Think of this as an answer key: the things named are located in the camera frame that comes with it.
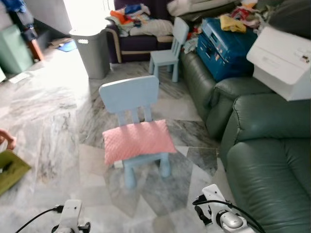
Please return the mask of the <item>person's hand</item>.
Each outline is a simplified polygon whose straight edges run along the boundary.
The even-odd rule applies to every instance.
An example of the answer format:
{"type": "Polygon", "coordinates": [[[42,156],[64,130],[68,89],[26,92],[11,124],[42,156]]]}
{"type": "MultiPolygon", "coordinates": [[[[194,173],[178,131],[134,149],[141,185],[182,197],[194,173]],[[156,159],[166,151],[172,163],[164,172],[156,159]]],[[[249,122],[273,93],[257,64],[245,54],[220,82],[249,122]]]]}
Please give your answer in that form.
{"type": "Polygon", "coordinates": [[[14,150],[17,146],[17,138],[14,137],[12,134],[10,134],[5,129],[0,129],[0,141],[1,141],[1,144],[5,141],[7,142],[6,148],[8,150],[14,150]]]}

